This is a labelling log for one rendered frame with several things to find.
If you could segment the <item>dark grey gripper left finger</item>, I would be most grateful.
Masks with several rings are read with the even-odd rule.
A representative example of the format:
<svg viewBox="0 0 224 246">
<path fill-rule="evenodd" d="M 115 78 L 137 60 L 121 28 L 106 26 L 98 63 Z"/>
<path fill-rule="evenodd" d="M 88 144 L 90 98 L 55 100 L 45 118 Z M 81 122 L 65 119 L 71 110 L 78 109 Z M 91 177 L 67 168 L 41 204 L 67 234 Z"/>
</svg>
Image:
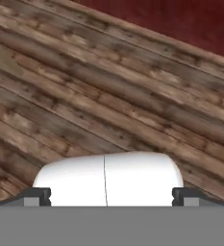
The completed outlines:
<svg viewBox="0 0 224 246">
<path fill-rule="evenodd" d="M 12 198 L 0 201 L 0 207 L 50 207 L 49 187 L 30 187 Z"/>
</svg>

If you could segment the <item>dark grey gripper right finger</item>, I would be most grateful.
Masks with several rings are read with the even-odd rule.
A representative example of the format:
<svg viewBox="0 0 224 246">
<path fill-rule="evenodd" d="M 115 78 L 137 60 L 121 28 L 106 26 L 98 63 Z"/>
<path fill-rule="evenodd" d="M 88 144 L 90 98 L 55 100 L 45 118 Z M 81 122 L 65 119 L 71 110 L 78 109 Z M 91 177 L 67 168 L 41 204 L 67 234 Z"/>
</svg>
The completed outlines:
<svg viewBox="0 0 224 246">
<path fill-rule="evenodd" d="M 223 206 L 224 201 L 211 198 L 198 188 L 174 187 L 172 189 L 173 207 L 209 207 Z"/>
</svg>

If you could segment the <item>white rounded block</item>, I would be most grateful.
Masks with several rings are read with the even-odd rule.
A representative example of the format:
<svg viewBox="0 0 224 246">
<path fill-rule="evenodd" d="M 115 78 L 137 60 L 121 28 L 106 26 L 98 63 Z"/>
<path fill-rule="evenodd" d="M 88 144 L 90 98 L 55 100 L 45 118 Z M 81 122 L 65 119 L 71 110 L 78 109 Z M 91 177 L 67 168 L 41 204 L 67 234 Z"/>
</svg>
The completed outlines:
<svg viewBox="0 0 224 246">
<path fill-rule="evenodd" d="M 166 154 L 127 152 L 57 160 L 43 166 L 34 187 L 51 189 L 54 207 L 169 207 L 184 185 Z"/>
</svg>

